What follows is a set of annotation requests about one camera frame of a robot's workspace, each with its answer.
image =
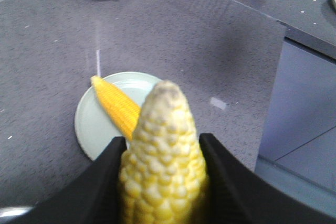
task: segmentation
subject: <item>pale corn cob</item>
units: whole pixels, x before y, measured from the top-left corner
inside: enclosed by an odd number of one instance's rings
[[[204,223],[205,159],[186,97],[170,81],[159,82],[142,106],[118,189],[122,224]]]
[[[91,77],[91,83],[101,106],[123,136],[131,141],[139,118],[140,106],[117,86],[99,76]]]

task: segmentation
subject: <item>cabinet door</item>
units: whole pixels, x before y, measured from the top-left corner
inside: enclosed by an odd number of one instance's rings
[[[336,65],[285,42],[259,154],[276,161],[336,125]]]

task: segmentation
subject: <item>plate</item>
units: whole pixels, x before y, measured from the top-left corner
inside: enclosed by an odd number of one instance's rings
[[[104,78],[142,105],[153,86],[161,79],[147,73],[121,72]],[[75,132],[79,145],[91,160],[95,160],[115,136],[122,134],[105,113],[93,87],[80,99],[75,114]]]

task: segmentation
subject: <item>cooked corn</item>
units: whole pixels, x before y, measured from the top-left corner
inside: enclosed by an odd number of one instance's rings
[[[119,173],[123,224],[204,223],[206,164],[186,97],[170,81],[146,98]]]
[[[101,106],[123,136],[131,141],[139,118],[140,106],[117,86],[99,76],[91,77],[91,83]]]

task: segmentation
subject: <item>gray cabinet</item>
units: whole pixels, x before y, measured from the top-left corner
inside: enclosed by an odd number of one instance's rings
[[[335,189],[336,65],[285,42],[259,154]]]

